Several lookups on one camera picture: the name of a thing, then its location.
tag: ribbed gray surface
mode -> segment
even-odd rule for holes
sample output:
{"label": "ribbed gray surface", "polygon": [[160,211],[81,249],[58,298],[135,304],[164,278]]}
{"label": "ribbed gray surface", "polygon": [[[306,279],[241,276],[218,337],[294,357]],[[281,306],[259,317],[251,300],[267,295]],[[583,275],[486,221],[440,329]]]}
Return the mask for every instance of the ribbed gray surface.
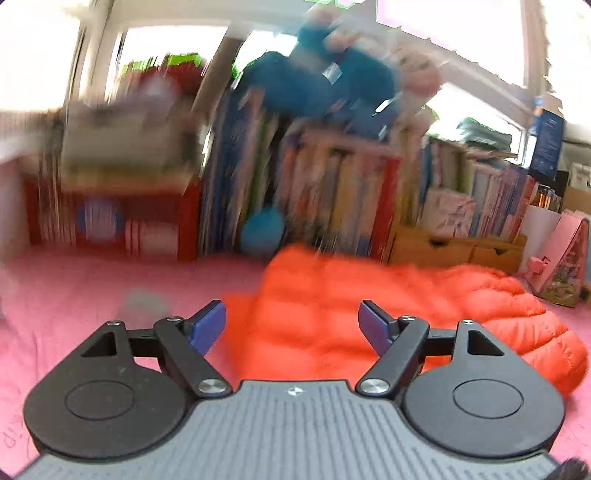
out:
{"label": "ribbed gray surface", "polygon": [[170,441],[141,457],[83,465],[44,456],[18,480],[540,480],[554,465],[546,455],[513,463],[447,456],[392,403],[363,399],[342,381],[249,381],[201,403]]}

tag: cardboard box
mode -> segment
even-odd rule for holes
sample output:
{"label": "cardboard box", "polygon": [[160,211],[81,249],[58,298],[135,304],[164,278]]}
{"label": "cardboard box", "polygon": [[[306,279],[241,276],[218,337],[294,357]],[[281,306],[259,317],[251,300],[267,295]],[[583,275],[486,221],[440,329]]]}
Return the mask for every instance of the cardboard box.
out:
{"label": "cardboard box", "polygon": [[564,192],[564,200],[562,203],[563,210],[572,210],[591,215],[591,192],[576,189],[574,187],[566,187]]}

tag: blue ball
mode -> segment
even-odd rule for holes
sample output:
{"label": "blue ball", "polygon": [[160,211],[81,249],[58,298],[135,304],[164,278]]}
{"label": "blue ball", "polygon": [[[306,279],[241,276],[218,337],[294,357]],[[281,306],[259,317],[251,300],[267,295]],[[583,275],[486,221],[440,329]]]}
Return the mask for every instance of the blue ball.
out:
{"label": "blue ball", "polygon": [[270,258],[279,248],[285,220],[279,210],[269,208],[250,217],[240,234],[240,250],[246,255]]}

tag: metal screw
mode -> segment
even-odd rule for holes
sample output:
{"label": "metal screw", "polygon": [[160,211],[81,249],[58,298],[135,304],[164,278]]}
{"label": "metal screw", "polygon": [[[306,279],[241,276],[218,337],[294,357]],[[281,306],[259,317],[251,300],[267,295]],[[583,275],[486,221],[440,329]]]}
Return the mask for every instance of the metal screw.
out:
{"label": "metal screw", "polygon": [[369,395],[380,395],[386,392],[390,388],[390,385],[381,378],[368,378],[367,380],[363,380],[361,382],[359,388],[363,393],[367,393]]}
{"label": "metal screw", "polygon": [[228,384],[219,378],[207,378],[197,386],[197,389],[206,395],[219,395],[228,390],[228,388]]}

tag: wooden drawer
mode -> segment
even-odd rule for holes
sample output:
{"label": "wooden drawer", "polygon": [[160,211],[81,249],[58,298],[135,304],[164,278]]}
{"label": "wooden drawer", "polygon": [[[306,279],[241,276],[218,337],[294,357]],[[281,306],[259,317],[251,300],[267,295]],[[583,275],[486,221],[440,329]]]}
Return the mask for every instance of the wooden drawer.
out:
{"label": "wooden drawer", "polygon": [[525,237],[520,236],[515,243],[510,244],[495,239],[479,238],[474,246],[470,263],[513,274],[521,265],[525,240]]}
{"label": "wooden drawer", "polygon": [[454,267],[470,261],[474,244],[472,239],[438,237],[402,228],[394,239],[390,263],[413,263],[420,268]]}

